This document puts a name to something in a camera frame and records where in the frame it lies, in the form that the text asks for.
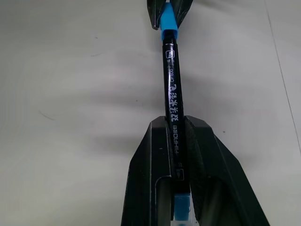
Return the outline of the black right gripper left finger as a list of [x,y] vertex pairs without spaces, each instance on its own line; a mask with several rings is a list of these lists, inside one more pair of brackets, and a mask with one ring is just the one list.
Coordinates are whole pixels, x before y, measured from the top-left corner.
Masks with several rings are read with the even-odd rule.
[[150,122],[128,169],[121,226],[170,226],[174,213],[168,126]]

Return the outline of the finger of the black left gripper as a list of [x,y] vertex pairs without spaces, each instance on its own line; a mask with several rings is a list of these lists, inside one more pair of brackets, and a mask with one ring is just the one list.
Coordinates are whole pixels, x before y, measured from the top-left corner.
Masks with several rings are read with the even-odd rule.
[[177,25],[180,25],[183,22],[192,5],[192,2],[193,0],[170,0]]
[[154,30],[160,27],[160,18],[164,10],[166,0],[147,0],[147,10],[150,17],[151,26]]

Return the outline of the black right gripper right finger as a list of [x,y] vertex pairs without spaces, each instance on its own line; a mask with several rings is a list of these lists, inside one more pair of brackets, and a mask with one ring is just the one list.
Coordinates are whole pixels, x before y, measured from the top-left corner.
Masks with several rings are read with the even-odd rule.
[[270,226],[238,159],[203,120],[185,117],[190,187],[199,226]]

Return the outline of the blue marker cap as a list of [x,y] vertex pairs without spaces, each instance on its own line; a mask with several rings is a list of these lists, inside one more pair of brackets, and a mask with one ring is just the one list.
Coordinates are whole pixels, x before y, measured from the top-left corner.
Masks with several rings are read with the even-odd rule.
[[176,23],[172,4],[166,2],[163,7],[163,12],[160,18],[161,39],[164,40],[168,31],[172,32],[174,37],[178,37],[178,26]]

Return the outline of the black marker with white print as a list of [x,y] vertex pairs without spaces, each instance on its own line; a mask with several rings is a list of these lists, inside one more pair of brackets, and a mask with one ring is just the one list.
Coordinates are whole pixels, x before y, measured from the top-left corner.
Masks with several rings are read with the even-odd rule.
[[174,183],[173,226],[193,226],[191,191],[182,102],[178,47],[174,30],[163,32],[163,69],[166,121],[172,148]]

